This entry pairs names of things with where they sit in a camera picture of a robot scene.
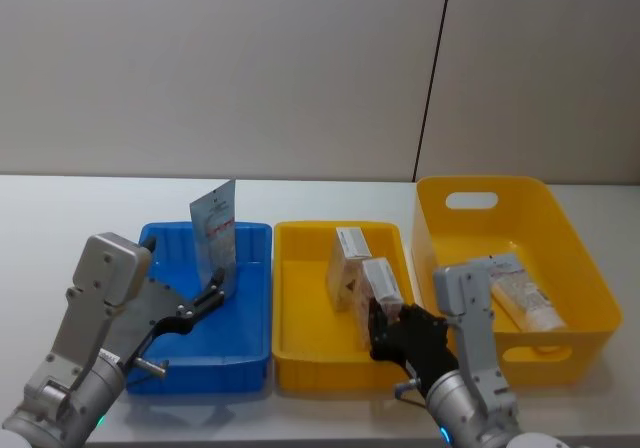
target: white box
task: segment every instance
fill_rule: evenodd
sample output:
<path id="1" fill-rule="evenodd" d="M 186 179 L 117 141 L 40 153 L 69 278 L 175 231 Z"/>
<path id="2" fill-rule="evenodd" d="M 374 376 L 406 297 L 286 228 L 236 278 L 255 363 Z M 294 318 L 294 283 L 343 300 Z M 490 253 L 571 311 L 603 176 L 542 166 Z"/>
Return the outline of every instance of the white box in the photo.
<path id="1" fill-rule="evenodd" d="M 336 228 L 327 270 L 327 292 L 336 311 L 344 311 L 351 305 L 360 263 L 368 258 L 371 252 L 360 228 Z"/>
<path id="2" fill-rule="evenodd" d="M 404 299 L 400 294 L 396 277 L 386 258 L 365 260 L 361 266 L 361 276 L 354 291 L 355 316 L 360 335 L 365 346 L 369 346 L 369 302 L 375 298 L 392 323 L 398 319 Z"/>

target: blue led light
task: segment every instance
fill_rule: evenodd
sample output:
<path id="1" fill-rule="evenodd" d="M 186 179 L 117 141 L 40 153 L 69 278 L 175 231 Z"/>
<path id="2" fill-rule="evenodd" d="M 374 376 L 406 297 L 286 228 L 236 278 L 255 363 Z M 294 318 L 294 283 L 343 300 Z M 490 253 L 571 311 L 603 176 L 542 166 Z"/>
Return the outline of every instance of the blue led light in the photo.
<path id="1" fill-rule="evenodd" d="M 451 444 L 451 437 L 449 436 L 449 432 L 443 428 L 442 426 L 440 427 L 440 433 L 442 433 L 442 437 L 444 438 L 444 441 L 447 442 L 447 445 Z"/>

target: robotic arm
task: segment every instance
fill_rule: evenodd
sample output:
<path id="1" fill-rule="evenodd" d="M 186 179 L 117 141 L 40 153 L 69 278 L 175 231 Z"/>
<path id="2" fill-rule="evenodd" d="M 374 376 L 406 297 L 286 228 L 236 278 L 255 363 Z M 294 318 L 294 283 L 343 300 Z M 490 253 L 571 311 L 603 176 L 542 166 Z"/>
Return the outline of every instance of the robotic arm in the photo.
<path id="1" fill-rule="evenodd" d="M 222 272 L 194 300 L 145 278 L 154 247 L 154 240 L 139 246 L 113 233 L 89 238 L 58 335 L 5 420 L 2 447 L 83 446 L 133 367 L 165 376 L 166 366 L 141 358 L 151 342 L 165 333 L 189 333 L 222 305 Z"/>
<path id="2" fill-rule="evenodd" d="M 113 233 L 89 238 L 67 290 L 69 306 L 49 354 L 24 387 L 24 399 L 3 424 L 3 448 L 80 448 L 125 387 L 133 367 L 163 377 L 166 366 L 142 358 L 155 338 L 187 334 L 224 302 L 222 272 L 194 300 L 145 278 L 154 240 L 136 245 Z M 434 274 L 445 318 L 413 305 L 388 325 L 373 301 L 371 356 L 399 364 L 443 437 L 455 448 L 568 448 L 523 433 L 515 395 L 499 369 L 491 330 L 487 272 L 473 264 Z M 447 348 L 454 330 L 458 359 Z"/>
<path id="3" fill-rule="evenodd" d="M 434 284 L 446 319 L 413 305 L 388 325 L 372 300 L 371 357 L 393 361 L 411 377 L 396 387 L 396 397 L 417 389 L 445 441 L 455 448 L 568 448 L 551 436 L 523 433 L 518 425 L 516 397 L 496 360 L 486 270 L 473 264 L 442 268 Z M 455 334 L 457 360 L 447 348 L 447 326 Z"/>

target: blue plastic bin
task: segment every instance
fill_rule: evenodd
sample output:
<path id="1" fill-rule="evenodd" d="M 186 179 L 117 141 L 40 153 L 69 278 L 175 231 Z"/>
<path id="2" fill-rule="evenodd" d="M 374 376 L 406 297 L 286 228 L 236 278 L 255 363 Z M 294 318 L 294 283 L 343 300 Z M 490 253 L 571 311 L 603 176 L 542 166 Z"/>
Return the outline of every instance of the blue plastic bin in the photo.
<path id="1" fill-rule="evenodd" d="M 149 276 L 187 298 L 200 291 L 191 222 L 151 223 L 140 240 L 156 237 Z M 271 355 L 271 227 L 236 223 L 237 289 L 188 335 L 156 339 L 144 357 L 169 360 L 164 380 L 131 372 L 129 393 L 186 394 L 260 391 Z"/>

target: yellow tray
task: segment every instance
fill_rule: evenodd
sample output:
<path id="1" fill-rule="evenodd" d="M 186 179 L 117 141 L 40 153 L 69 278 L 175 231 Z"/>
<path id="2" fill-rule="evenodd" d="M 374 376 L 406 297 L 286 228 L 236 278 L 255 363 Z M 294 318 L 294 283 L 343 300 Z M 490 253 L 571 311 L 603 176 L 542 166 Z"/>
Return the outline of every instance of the yellow tray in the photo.
<path id="1" fill-rule="evenodd" d="M 436 266 L 515 252 L 549 296 L 567 329 L 521 332 L 495 302 L 501 367 L 513 385 L 577 381 L 622 314 L 602 276 L 544 183 L 526 177 L 435 177 L 417 185 L 412 255 L 425 306 L 437 312 Z M 493 207 L 456 209 L 455 196 L 495 194 Z"/>
<path id="2" fill-rule="evenodd" d="M 325 275 L 338 226 L 362 228 L 373 256 L 389 260 L 405 301 L 413 303 L 396 226 L 358 221 L 276 225 L 273 356 L 278 383 L 286 391 L 389 391 L 406 380 L 398 366 L 371 360 L 351 310 L 336 313 L 331 307 Z"/>

